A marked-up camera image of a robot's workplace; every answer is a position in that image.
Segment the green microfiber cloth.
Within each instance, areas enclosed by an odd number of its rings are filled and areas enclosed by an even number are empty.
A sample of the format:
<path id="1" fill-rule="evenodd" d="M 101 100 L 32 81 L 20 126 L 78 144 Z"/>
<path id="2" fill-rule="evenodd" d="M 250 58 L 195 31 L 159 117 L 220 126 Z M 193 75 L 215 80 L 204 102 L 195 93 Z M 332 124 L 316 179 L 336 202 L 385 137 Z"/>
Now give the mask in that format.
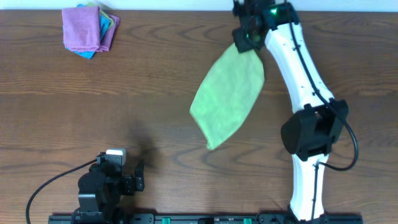
<path id="1" fill-rule="evenodd" d="M 211 66 L 192 101 L 190 114 L 214 150 L 245 122 L 265 81 L 255 50 L 239 53 L 231 44 Z"/>

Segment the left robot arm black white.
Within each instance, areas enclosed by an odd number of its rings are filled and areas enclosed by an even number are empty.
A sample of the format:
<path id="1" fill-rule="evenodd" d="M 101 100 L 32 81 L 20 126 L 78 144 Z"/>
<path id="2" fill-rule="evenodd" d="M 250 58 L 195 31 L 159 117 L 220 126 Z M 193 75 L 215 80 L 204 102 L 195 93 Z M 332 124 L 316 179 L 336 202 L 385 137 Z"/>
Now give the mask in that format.
<path id="1" fill-rule="evenodd" d="M 123 195 L 133 196 L 144 190 L 144 161 L 131 175 L 123 175 L 122 155 L 102 153 L 78 180 L 79 207 L 72 213 L 71 223 L 129 223 L 118 207 Z"/>

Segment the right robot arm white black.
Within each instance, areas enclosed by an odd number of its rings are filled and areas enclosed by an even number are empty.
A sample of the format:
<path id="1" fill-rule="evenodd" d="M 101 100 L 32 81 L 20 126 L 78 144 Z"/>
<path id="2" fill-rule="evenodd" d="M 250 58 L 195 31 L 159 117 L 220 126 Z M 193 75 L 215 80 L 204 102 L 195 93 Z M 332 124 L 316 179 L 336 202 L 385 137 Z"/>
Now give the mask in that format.
<path id="1" fill-rule="evenodd" d="M 293 115 L 280 135 L 294 169 L 289 214 L 261 223 L 359 223 L 355 215 L 328 214 L 322 204 L 325 164 L 348 114 L 344 100 L 336 101 L 322 81 L 303 38 L 291 3 L 235 1 L 233 14 L 240 27 L 233 31 L 238 52 L 265 47 L 273 56 L 289 91 Z"/>

